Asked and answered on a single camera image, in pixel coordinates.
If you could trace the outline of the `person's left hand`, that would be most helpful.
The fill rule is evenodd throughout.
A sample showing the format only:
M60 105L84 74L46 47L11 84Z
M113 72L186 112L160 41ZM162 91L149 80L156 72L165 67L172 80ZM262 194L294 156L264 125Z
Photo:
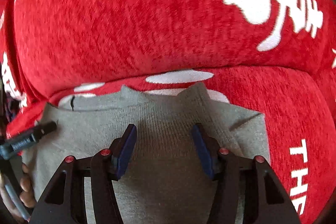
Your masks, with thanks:
M23 163L22 163L22 172L23 176L20 180L20 186L22 188L22 191L19 195L19 198L23 202L25 207L34 208L37 202L34 196L34 190L29 176L29 169ZM25 223L26 221L24 220L24 218L22 217L21 213L18 211L16 206L13 204L10 196L7 194L3 174L1 174L1 198L3 200L5 207L14 217L15 221L17 223Z

